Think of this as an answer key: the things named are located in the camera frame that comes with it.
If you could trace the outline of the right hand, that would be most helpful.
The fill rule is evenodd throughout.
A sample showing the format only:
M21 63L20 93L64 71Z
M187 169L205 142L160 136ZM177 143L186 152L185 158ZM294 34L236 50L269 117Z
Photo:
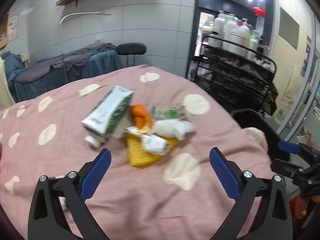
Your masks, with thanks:
M320 202L320 195L312 196L312 201L316 204ZM298 196L296 198L296 205L295 205L295 218L302 219L306 215L308 204L305 198Z

